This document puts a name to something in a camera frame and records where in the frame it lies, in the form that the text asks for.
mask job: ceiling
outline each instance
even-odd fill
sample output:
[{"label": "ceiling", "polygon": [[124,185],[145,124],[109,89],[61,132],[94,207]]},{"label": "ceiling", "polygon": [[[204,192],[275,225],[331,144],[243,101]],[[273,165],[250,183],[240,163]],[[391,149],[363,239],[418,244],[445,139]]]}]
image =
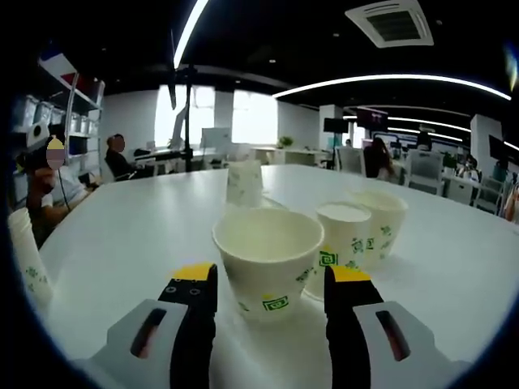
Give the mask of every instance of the ceiling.
[{"label": "ceiling", "polygon": [[[236,71],[200,72],[195,83],[266,93],[281,92],[287,85],[389,73],[444,75],[509,93],[503,48],[506,41],[519,40],[517,30],[513,35],[513,11],[507,1],[419,0],[435,44],[388,49],[377,49],[345,16],[345,11],[371,2],[209,0],[182,63]],[[172,29],[177,44],[194,4],[195,0],[151,0],[146,7],[103,10],[78,16],[76,23],[90,28],[68,28],[54,35],[79,71],[106,82],[108,94],[156,88],[167,78],[168,31]],[[243,74],[265,76],[285,86]],[[420,80],[340,84],[281,100],[312,106],[413,105],[469,117],[482,113],[498,120],[511,109],[509,101],[485,92]]]}]

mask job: computer screen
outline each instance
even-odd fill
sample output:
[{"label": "computer screen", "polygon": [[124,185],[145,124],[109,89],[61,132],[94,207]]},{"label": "computer screen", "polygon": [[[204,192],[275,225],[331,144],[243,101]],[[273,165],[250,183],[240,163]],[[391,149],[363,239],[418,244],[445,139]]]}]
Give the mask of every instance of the computer screen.
[{"label": "computer screen", "polygon": [[371,131],[387,131],[388,114],[371,109],[359,109],[357,111],[357,126]]},{"label": "computer screen", "polygon": [[334,134],[347,134],[348,122],[344,119],[325,118],[324,132],[332,132]]}]

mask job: curved ceiling light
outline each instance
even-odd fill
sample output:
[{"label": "curved ceiling light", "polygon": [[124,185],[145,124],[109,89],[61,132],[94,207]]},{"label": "curved ceiling light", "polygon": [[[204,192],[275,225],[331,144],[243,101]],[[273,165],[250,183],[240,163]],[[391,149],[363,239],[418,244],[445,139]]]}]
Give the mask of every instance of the curved ceiling light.
[{"label": "curved ceiling light", "polygon": [[[410,132],[411,134],[419,134],[420,133],[420,131],[418,131],[418,130],[409,130],[407,128],[388,127],[388,130],[400,131],[400,132]],[[434,132],[430,132],[429,135],[430,136],[436,136],[438,138],[456,140],[457,142],[463,142],[463,139],[454,138],[453,136],[447,136],[447,135],[442,135],[442,134],[435,134]]]},{"label": "curved ceiling light", "polygon": [[504,98],[505,100],[512,99],[512,97],[510,97],[509,95],[505,95],[502,92],[496,91],[495,89],[487,87],[485,85],[481,85],[480,83],[473,83],[471,81],[465,81],[463,79],[453,79],[451,77],[443,77],[442,75],[361,75],[359,77],[331,79],[329,81],[323,81],[322,83],[313,83],[310,85],[305,85],[304,87],[289,89],[288,91],[276,93],[272,95],[272,97],[278,98],[282,96],[291,95],[293,93],[307,91],[309,89],[327,87],[329,85],[337,85],[339,83],[356,83],[358,81],[373,81],[377,79],[425,79],[429,81],[443,81],[445,83],[459,83],[460,85],[465,85],[467,87],[476,88],[485,92],[492,93],[496,96]]},{"label": "curved ceiling light", "polygon": [[182,55],[184,55],[184,50],[186,49],[187,42],[195,29],[196,22],[198,22],[198,18],[202,15],[205,6],[207,6],[209,0],[198,0],[193,7],[191,14],[189,15],[189,19],[187,20],[186,25],[184,26],[184,31],[182,31],[182,35],[180,36],[180,41],[178,41],[177,50],[175,51],[175,56],[173,58],[173,65],[175,69],[180,66],[180,61],[182,60]]},{"label": "curved ceiling light", "polygon": [[[357,117],[356,116],[343,116],[342,118],[343,119],[356,119]],[[453,124],[447,124],[447,123],[431,122],[429,120],[410,119],[410,118],[394,118],[392,116],[390,116],[388,119],[389,120],[398,120],[400,122],[415,122],[415,123],[422,123],[422,124],[432,124],[433,126],[443,126],[443,127],[448,127],[448,128],[454,128],[456,130],[462,130],[465,132],[472,132],[469,128],[454,126]]]},{"label": "curved ceiling light", "polygon": [[517,147],[517,146],[515,146],[515,145],[513,145],[513,144],[511,144],[511,143],[504,142],[504,144],[506,144],[508,147],[515,148],[516,150],[519,151],[519,147]]},{"label": "curved ceiling light", "polygon": [[408,128],[388,127],[388,130],[400,131],[400,132],[410,132],[411,134],[419,134],[420,133],[420,131],[418,131],[418,130],[410,130]]}]

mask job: table surface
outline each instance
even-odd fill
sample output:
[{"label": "table surface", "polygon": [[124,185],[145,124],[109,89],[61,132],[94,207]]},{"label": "table surface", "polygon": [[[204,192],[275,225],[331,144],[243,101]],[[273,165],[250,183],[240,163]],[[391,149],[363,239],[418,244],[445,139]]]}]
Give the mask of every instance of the table surface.
[{"label": "table surface", "polygon": [[299,154],[331,154],[331,152],[327,152],[325,150],[307,150],[305,148],[277,148],[277,147],[269,147],[269,146],[260,146],[260,147],[251,147],[252,150],[263,150],[266,152],[297,152]]},{"label": "table surface", "polygon": [[[156,156],[163,156],[163,155],[166,155],[166,154],[170,154],[170,153],[173,153],[173,152],[180,152],[180,151],[181,150],[169,150],[169,149],[157,150],[156,152],[152,152],[150,154],[146,154],[146,155],[143,155],[143,156],[136,156],[134,158],[134,160],[147,160],[149,158],[155,158]],[[203,155],[206,155],[206,156],[216,155],[216,149],[215,148],[206,148],[205,152],[204,152],[204,150],[194,150],[193,151],[193,157],[203,156]]]},{"label": "table surface", "polygon": [[[453,360],[473,361],[508,314],[519,285],[519,234],[507,221],[449,199],[364,177],[298,165],[264,166],[271,199],[315,217],[325,201],[381,189],[409,211],[385,266],[371,273],[435,334]],[[322,304],[303,298],[290,320],[245,322],[234,310],[211,229],[225,210],[225,170],[170,174],[101,186],[41,248],[55,284],[45,325],[69,358],[90,357],[106,331],[143,299],[155,299],[186,263],[219,265],[212,387],[331,387]]]}]

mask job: paper cup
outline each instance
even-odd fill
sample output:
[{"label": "paper cup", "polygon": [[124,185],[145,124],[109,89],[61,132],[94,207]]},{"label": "paper cup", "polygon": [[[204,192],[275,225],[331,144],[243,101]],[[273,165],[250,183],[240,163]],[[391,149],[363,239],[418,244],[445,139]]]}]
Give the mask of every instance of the paper cup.
[{"label": "paper cup", "polygon": [[24,284],[40,306],[46,306],[52,298],[52,287],[47,277],[32,233],[32,226],[11,231],[11,240]]},{"label": "paper cup", "polygon": [[293,313],[324,239],[320,222],[276,208],[226,214],[213,228],[230,286],[245,318]]},{"label": "paper cup", "polygon": [[14,211],[7,218],[7,223],[12,231],[22,229],[25,225],[31,222],[27,208],[20,208]]},{"label": "paper cup", "polygon": [[408,205],[397,196],[377,190],[365,190],[352,195],[355,201],[371,211],[371,227],[362,265],[366,269],[371,269],[391,253]]},{"label": "paper cup", "polygon": [[308,278],[305,293],[324,299],[324,269],[342,265],[357,269],[362,265],[371,212],[362,205],[346,201],[325,203],[317,208],[324,227],[324,242]]},{"label": "paper cup", "polygon": [[260,207],[262,189],[261,164],[258,160],[229,162],[227,203],[239,207]]}]

